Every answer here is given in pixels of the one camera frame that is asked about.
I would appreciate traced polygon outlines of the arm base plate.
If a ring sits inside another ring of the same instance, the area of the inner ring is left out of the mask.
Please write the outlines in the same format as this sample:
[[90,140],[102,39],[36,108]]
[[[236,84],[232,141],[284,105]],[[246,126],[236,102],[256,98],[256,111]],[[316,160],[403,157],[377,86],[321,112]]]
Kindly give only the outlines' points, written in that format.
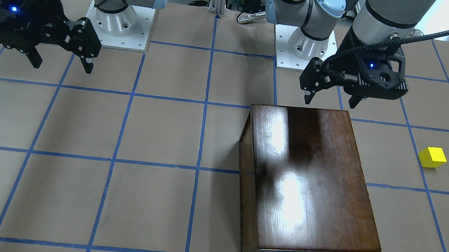
[[92,1],[87,17],[103,48],[145,53],[157,12],[152,8],[129,5],[120,13],[106,14],[94,7]]
[[322,61],[337,52],[335,32],[322,41],[306,38],[298,27],[275,25],[276,67],[302,71],[313,57]]

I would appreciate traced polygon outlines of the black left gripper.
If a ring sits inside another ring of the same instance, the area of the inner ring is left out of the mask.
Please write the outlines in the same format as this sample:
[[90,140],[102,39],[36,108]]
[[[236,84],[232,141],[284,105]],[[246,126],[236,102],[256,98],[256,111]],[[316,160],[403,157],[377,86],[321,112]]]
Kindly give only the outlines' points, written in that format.
[[364,98],[395,100],[407,94],[406,60],[400,45],[347,54],[358,46],[363,46],[359,40],[346,38],[333,56],[308,62],[299,82],[305,104],[311,104],[316,92],[338,85],[351,95],[351,109]]

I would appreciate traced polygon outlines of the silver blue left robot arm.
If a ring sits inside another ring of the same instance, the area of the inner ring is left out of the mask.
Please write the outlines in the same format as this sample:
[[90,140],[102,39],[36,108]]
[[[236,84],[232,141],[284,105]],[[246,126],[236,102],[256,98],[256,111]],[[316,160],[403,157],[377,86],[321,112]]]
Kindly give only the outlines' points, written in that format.
[[366,0],[333,56],[321,57],[346,12],[346,0],[266,0],[266,19],[296,27],[289,46],[308,61],[300,88],[309,104],[315,93],[342,86],[354,108],[365,98],[396,100],[408,91],[400,44],[435,0]]

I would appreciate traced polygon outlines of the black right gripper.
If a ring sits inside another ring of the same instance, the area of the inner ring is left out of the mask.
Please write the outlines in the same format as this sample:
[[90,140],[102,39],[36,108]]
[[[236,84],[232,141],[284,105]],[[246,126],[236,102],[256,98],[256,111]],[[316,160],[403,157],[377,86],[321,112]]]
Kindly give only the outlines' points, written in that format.
[[69,20],[60,0],[0,0],[0,44],[25,54],[38,69],[43,60],[36,46],[41,43],[77,55],[86,74],[92,73],[102,47],[88,17]]

